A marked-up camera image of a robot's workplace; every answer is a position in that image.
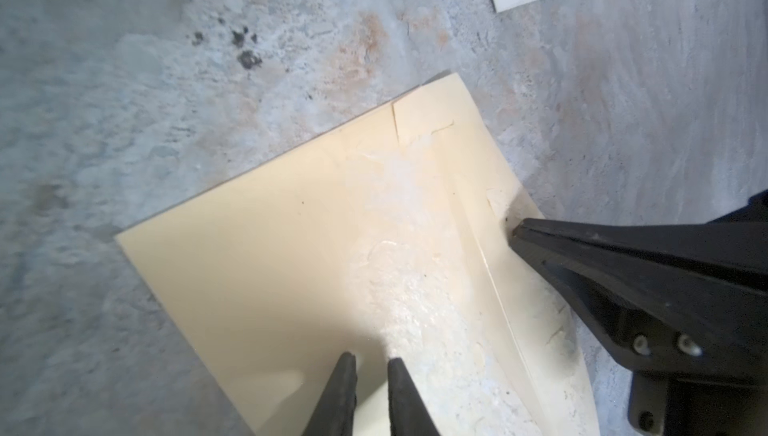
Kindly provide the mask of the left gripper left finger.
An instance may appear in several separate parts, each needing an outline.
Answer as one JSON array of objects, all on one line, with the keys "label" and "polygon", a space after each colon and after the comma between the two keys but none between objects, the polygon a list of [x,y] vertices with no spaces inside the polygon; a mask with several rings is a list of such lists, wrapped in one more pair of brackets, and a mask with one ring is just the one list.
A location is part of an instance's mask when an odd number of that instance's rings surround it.
[{"label": "left gripper left finger", "polygon": [[351,436],[356,396],[356,357],[344,352],[338,359],[302,436]]}]

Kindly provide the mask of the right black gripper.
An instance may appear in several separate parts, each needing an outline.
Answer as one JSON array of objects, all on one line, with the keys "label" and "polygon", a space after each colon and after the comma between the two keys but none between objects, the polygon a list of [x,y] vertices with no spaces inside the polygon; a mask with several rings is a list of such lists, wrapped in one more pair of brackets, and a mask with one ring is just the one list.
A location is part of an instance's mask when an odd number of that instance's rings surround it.
[{"label": "right black gripper", "polygon": [[765,192],[700,225],[526,219],[509,245],[636,372],[638,430],[766,434]]}]

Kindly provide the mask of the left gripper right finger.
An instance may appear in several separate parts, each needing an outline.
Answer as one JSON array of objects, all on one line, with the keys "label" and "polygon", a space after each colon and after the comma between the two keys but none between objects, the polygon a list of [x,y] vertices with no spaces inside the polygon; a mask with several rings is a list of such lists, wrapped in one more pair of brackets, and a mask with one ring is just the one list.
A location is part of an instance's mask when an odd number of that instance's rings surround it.
[{"label": "left gripper right finger", "polygon": [[388,409],[392,436],[439,436],[404,361],[387,364]]}]

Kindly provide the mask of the yellow manila envelope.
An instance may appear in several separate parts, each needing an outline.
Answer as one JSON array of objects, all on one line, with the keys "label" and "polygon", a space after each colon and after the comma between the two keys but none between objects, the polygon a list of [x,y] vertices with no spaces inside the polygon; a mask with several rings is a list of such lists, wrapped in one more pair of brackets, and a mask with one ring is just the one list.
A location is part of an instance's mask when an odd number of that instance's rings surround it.
[{"label": "yellow manila envelope", "polygon": [[596,435],[562,298],[508,246],[540,214],[451,74],[121,233],[257,435],[298,435],[339,356],[354,431],[401,358],[444,435]]}]

